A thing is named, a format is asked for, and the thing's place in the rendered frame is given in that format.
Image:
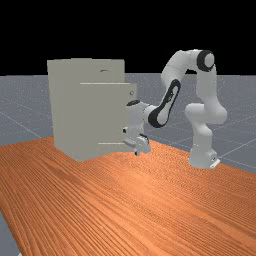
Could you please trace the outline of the pale grey cabinet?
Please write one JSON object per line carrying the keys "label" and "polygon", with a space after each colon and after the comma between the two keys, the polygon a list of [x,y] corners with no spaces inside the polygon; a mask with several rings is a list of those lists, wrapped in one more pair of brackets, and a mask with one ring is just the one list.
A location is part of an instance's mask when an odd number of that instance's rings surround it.
{"label": "pale grey cabinet", "polygon": [[63,59],[47,62],[54,146],[77,161],[112,152],[127,145],[97,146],[85,114],[81,83],[125,83],[124,62],[111,59]]}

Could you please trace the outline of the pale grey cabinet drawer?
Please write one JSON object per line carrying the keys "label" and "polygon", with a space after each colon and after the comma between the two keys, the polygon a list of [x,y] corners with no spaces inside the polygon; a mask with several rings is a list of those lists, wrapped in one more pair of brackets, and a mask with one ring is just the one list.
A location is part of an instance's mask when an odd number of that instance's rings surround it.
{"label": "pale grey cabinet drawer", "polygon": [[85,91],[85,114],[97,146],[121,145],[128,125],[126,105],[137,99],[134,83],[81,83]]}

